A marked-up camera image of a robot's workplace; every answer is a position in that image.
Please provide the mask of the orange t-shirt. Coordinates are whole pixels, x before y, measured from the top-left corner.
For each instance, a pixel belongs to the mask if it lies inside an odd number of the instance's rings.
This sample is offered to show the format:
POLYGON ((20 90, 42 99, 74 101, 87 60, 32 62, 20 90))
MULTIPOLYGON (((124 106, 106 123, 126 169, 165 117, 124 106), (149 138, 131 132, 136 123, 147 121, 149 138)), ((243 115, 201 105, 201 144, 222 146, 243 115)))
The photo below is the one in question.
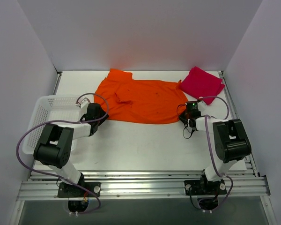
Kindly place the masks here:
POLYGON ((135 80, 133 74, 111 69, 99 84, 94 102, 108 112, 110 120, 142 124, 178 121, 181 105, 188 99, 179 82, 135 80))

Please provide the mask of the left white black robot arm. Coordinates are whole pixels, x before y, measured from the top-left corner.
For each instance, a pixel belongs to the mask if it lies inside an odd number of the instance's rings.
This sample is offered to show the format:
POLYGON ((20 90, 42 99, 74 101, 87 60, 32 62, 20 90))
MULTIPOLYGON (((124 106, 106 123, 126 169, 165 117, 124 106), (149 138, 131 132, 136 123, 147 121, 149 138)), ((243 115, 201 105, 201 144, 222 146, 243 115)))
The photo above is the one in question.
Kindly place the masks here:
POLYGON ((48 123, 36 144, 34 159, 61 176, 69 184, 68 191, 73 196, 81 196, 85 192, 85 184, 83 174, 70 162, 72 142, 92 136, 107 118, 108 114, 100 104, 85 103, 80 108, 80 120, 77 124, 48 123))

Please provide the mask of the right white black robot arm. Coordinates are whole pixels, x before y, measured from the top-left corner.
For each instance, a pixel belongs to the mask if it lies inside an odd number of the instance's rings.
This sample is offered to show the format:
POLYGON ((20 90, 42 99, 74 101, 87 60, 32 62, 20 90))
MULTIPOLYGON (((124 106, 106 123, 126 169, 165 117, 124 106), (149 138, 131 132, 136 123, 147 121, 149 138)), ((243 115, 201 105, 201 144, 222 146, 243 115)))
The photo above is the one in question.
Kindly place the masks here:
POLYGON ((206 133, 211 165, 203 171, 203 179, 198 184, 200 191, 208 194, 234 164, 251 154, 251 144, 240 119, 203 116, 198 103, 198 100, 186 102, 185 110, 178 118, 183 122, 184 130, 190 133, 188 138, 196 131, 206 133))

